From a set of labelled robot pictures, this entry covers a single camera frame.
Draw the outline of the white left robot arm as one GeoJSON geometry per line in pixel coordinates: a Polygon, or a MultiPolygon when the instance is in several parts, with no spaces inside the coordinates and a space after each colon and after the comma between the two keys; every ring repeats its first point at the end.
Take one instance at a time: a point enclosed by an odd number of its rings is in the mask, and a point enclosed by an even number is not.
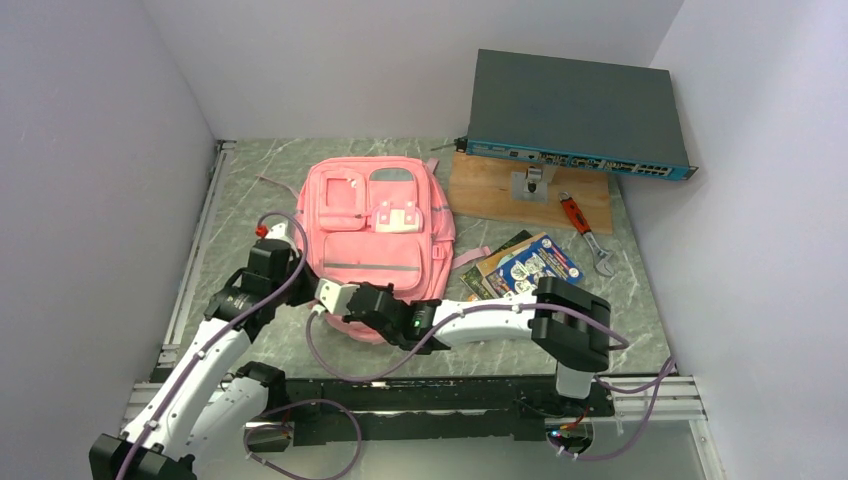
{"type": "Polygon", "coordinates": [[[279,417],[290,397],[284,371],[249,362],[225,390],[220,381],[281,305],[312,301],[318,279],[301,249],[260,239],[245,267],[213,295],[192,343],[142,411],[88,458],[95,479],[195,479],[221,437],[249,420],[279,417]]]}

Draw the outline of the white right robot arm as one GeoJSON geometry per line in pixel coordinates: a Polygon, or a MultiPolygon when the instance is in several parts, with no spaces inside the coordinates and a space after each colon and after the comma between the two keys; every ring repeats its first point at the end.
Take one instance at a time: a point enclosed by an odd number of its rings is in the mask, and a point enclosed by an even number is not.
{"type": "Polygon", "coordinates": [[[551,401],[564,415],[588,404],[593,377],[608,369],[611,351],[626,344],[611,329],[608,301],[556,277],[522,294],[472,302],[405,302],[392,286],[369,283],[321,291],[332,314],[412,355],[491,340],[533,342],[556,362],[551,401]]]}

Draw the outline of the pink student backpack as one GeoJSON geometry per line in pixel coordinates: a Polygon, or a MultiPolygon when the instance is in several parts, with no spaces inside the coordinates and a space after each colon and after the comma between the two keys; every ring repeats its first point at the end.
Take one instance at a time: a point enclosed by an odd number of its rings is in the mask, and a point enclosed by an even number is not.
{"type": "Polygon", "coordinates": [[[402,156],[338,157],[314,165],[295,218],[307,264],[336,283],[392,286],[412,304],[443,297],[450,272],[488,254],[454,254],[455,223],[435,177],[437,161],[402,156]]]}

